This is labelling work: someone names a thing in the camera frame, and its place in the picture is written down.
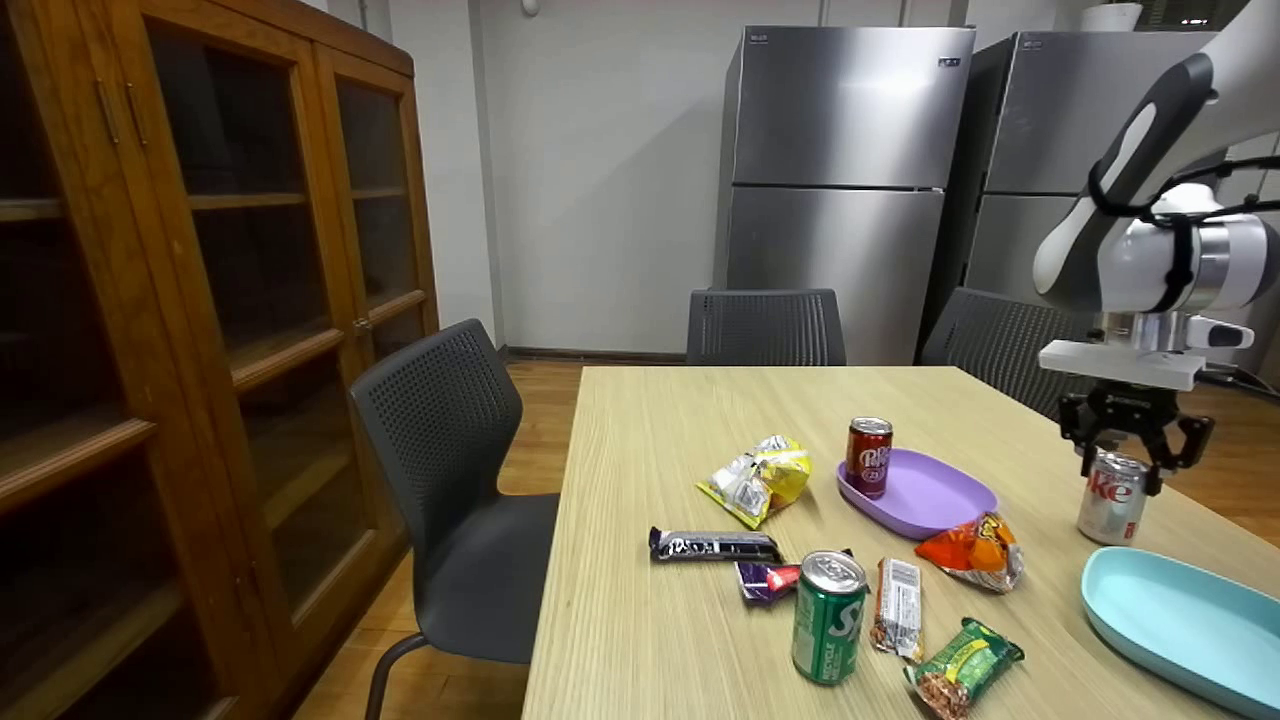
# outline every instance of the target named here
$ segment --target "green soda can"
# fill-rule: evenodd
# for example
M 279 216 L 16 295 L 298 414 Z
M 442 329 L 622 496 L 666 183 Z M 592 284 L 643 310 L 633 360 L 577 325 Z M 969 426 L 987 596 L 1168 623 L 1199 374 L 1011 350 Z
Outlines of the green soda can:
M 810 553 L 800 560 L 793 664 L 813 686 L 854 676 L 858 638 L 865 628 L 870 579 L 846 553 Z

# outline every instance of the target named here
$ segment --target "wooden cabinet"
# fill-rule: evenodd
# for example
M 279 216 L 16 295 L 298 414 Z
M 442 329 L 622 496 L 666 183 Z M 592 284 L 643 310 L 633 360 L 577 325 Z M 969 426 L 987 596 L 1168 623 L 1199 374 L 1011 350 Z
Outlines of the wooden cabinet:
M 274 716 L 403 553 L 348 386 L 435 329 L 410 55 L 6 0 L 0 716 Z

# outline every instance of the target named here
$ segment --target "snack package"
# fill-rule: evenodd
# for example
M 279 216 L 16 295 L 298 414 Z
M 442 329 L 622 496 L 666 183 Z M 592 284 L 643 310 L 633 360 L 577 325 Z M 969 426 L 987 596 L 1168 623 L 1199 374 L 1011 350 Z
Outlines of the snack package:
M 767 515 L 806 496 L 810 451 L 788 436 L 765 436 L 754 451 L 742 451 L 697 488 L 742 525 L 762 528 Z
M 1024 570 L 1020 546 L 995 512 L 922 539 L 917 557 L 985 592 L 1011 592 Z
M 965 615 L 959 638 L 933 660 L 907 664 L 907 691 L 942 720 L 959 720 L 1015 664 L 1024 648 Z
M 922 628 L 923 623 L 923 579 L 922 570 L 907 560 L 879 560 L 879 590 L 876 590 L 876 623 L 873 648 L 892 651 L 899 660 L 922 660 Z
M 800 585 L 800 566 L 735 560 L 735 590 L 754 608 L 793 596 L 797 585 Z
M 779 566 L 776 539 L 765 532 L 666 532 L 647 528 L 647 560 L 767 560 Z

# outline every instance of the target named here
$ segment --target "wooden floor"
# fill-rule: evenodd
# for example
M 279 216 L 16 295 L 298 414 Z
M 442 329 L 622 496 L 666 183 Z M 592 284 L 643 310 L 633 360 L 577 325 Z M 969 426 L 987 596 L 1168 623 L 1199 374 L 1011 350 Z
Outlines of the wooden floor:
M 523 396 L 523 430 L 505 467 L 505 494 L 560 488 L 580 367 L 585 366 L 568 355 L 512 360 Z M 1185 414 L 1215 418 L 1221 430 L 1206 466 L 1178 477 L 1178 488 L 1280 546 L 1280 406 L 1199 387 L 1185 402 Z M 415 628 L 410 575 L 410 566 L 402 566 L 298 716 L 348 720 L 365 714 L 377 656 Z M 519 716 L 519 696 L 523 672 L 445 651 L 413 651 L 387 679 L 385 716 L 502 720 Z

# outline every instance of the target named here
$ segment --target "orange object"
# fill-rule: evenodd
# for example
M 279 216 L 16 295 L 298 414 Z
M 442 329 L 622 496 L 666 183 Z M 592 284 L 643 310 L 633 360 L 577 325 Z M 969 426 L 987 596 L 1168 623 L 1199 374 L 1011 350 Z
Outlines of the orange object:
M 933 560 L 942 573 L 969 579 L 987 592 L 1011 592 L 1020 573 L 1020 548 L 1011 528 L 987 512 L 974 525 L 927 536 L 917 557 Z

